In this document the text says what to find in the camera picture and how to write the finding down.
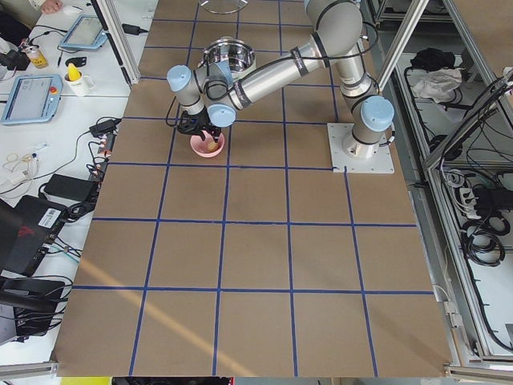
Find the black laptop computer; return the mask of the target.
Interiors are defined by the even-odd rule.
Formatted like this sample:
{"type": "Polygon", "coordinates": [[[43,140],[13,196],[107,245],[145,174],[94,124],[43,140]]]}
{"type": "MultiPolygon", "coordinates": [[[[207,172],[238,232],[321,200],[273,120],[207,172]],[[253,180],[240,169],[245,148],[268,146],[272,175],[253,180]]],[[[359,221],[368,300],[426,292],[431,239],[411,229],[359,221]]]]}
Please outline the black laptop computer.
{"type": "Polygon", "coordinates": [[[1,202],[1,269],[29,277],[67,219],[67,207],[33,196],[1,202]]]}

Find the blue teach pendant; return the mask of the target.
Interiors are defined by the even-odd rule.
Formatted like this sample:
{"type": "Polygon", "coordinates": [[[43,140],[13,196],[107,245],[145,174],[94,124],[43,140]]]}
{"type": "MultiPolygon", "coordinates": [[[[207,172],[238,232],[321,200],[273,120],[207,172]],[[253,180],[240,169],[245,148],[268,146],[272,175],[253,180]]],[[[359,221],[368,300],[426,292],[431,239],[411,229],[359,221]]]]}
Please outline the blue teach pendant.
{"type": "Polygon", "coordinates": [[[96,16],[80,15],[59,43],[66,50],[99,49],[107,41],[107,35],[96,16]]]}
{"type": "Polygon", "coordinates": [[[63,81],[59,75],[18,76],[2,113],[1,124],[50,121],[57,112],[63,81]]]}

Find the pink plastic bowl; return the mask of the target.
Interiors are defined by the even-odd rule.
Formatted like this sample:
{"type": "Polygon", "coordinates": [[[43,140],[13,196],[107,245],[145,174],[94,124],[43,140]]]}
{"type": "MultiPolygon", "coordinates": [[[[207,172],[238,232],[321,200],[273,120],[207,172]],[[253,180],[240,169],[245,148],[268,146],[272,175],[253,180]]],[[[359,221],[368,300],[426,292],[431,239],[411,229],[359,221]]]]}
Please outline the pink plastic bowl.
{"type": "Polygon", "coordinates": [[[204,134],[206,136],[205,140],[202,140],[199,136],[192,136],[190,138],[190,146],[191,146],[192,150],[198,156],[202,156],[204,158],[212,158],[214,156],[219,155],[224,148],[224,142],[225,142],[224,135],[220,134],[220,138],[219,138],[219,142],[218,142],[219,148],[214,152],[209,152],[207,150],[207,144],[209,142],[213,141],[213,138],[208,132],[205,132],[204,134]]]}

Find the small black power adapter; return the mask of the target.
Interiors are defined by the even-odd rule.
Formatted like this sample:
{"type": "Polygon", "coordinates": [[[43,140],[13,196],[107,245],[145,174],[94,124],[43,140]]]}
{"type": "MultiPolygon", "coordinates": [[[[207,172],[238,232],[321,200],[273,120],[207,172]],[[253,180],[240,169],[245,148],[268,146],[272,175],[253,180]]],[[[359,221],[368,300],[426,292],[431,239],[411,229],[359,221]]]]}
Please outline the small black power adapter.
{"type": "Polygon", "coordinates": [[[126,24],[126,23],[122,24],[122,28],[123,28],[123,32],[125,34],[130,34],[130,35],[140,35],[140,34],[146,34],[148,32],[148,30],[146,30],[140,26],[126,24]]]}

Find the black power adapter brick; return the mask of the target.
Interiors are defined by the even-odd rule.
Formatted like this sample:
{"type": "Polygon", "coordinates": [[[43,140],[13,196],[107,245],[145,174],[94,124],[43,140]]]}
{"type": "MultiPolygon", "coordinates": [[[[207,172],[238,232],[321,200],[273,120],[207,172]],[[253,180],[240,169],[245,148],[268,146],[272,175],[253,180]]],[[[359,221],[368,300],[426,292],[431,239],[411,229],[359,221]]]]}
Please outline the black power adapter brick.
{"type": "Polygon", "coordinates": [[[54,174],[43,187],[45,194],[72,201],[88,201],[97,191],[93,180],[82,180],[72,176],[54,174]]]}

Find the brown gridded table mat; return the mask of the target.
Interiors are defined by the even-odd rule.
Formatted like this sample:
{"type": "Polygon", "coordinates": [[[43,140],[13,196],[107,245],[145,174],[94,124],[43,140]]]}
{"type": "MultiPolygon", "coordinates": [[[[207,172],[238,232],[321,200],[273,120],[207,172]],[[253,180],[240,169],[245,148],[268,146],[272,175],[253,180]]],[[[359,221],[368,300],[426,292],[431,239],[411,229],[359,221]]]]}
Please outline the brown gridded table mat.
{"type": "Polygon", "coordinates": [[[205,159],[164,122],[166,71],[231,35],[303,45],[299,1],[161,1],[55,346],[70,376],[437,377],[450,351],[400,170],[335,173],[334,70],[240,111],[205,159]]]}

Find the brown egg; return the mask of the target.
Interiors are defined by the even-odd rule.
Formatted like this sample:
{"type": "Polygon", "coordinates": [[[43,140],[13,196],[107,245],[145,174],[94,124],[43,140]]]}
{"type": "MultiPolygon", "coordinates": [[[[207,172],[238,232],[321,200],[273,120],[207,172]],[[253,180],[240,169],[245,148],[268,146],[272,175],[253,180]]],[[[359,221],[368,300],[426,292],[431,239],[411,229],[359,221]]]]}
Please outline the brown egg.
{"type": "Polygon", "coordinates": [[[219,148],[219,144],[215,141],[211,141],[207,144],[207,150],[209,152],[214,152],[219,148]]]}

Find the blue teach pendant near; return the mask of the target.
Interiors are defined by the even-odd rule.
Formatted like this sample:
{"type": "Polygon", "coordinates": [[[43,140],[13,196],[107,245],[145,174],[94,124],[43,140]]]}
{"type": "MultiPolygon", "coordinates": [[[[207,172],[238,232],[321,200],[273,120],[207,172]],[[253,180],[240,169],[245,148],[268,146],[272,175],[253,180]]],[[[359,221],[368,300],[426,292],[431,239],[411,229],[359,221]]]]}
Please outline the blue teach pendant near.
{"type": "Polygon", "coordinates": [[[2,113],[1,124],[50,121],[57,112],[63,81],[59,75],[18,76],[2,113]]]}

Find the black power strip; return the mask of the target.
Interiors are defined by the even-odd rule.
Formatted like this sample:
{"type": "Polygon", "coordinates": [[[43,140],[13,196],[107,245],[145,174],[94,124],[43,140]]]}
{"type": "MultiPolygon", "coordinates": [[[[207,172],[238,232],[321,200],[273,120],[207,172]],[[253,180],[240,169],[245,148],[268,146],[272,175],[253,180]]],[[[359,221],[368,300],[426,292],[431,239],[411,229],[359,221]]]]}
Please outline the black power strip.
{"type": "Polygon", "coordinates": [[[112,155],[116,133],[101,135],[88,143],[91,163],[87,165],[89,180],[101,182],[105,176],[108,162],[112,155]]]}

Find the yellow drink can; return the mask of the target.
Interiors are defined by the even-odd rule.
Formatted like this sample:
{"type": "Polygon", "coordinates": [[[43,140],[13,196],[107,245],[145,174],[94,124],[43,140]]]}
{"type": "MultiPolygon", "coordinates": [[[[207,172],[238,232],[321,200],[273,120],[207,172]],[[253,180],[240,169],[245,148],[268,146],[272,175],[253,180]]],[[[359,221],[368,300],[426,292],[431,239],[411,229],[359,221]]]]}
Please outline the yellow drink can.
{"type": "Polygon", "coordinates": [[[48,67],[49,63],[38,47],[28,46],[23,51],[36,68],[43,69],[48,67]]]}

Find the blue teach pendant far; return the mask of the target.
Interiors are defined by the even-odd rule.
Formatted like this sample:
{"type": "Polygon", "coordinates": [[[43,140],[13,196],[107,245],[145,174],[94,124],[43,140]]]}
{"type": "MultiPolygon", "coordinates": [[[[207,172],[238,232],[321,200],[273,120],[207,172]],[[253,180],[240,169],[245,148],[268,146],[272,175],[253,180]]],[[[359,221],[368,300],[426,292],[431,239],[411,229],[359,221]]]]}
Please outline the blue teach pendant far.
{"type": "Polygon", "coordinates": [[[107,35],[96,16],[80,15],[59,43],[66,50],[99,49],[107,41],[107,35]]]}

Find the white mug with yellow item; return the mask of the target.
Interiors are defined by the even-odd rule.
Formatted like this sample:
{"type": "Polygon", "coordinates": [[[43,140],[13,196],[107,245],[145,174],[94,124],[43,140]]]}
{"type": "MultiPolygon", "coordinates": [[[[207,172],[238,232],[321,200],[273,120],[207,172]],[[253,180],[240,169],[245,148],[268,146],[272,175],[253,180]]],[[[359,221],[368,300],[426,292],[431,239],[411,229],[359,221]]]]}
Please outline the white mug with yellow item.
{"type": "Polygon", "coordinates": [[[95,83],[91,77],[80,72],[73,63],[67,65],[67,73],[64,79],[70,86],[72,92],[78,97],[89,95],[91,90],[95,87],[95,83]]]}

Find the glass pot lid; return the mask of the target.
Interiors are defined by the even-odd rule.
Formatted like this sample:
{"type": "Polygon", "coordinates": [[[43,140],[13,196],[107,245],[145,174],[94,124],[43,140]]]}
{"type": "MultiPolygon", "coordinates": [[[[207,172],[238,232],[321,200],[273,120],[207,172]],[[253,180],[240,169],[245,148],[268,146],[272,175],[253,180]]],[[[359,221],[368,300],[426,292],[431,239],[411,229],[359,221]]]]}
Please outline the glass pot lid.
{"type": "Polygon", "coordinates": [[[198,3],[211,14],[234,14],[248,5],[247,0],[199,0],[198,3]]]}

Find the pale green steel pot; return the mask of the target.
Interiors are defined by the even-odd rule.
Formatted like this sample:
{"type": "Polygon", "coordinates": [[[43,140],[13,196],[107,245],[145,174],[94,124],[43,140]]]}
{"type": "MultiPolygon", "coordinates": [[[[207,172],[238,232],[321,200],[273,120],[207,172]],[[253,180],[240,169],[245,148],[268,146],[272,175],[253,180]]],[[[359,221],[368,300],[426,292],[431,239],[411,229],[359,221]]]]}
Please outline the pale green steel pot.
{"type": "Polygon", "coordinates": [[[216,64],[233,82],[257,68],[254,50],[244,41],[224,36],[204,49],[198,68],[216,64]]]}

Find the black and white cloth pile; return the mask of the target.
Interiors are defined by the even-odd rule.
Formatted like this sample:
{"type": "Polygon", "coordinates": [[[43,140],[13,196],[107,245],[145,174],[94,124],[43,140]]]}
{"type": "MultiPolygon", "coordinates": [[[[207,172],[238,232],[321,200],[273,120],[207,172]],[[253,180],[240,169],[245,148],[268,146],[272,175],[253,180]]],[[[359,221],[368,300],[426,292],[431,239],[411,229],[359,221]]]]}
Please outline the black and white cloth pile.
{"type": "Polygon", "coordinates": [[[412,88],[415,97],[432,99],[435,103],[450,102],[455,97],[463,78],[455,66],[454,53],[428,47],[419,51],[410,64],[413,69],[426,72],[412,88]]]}

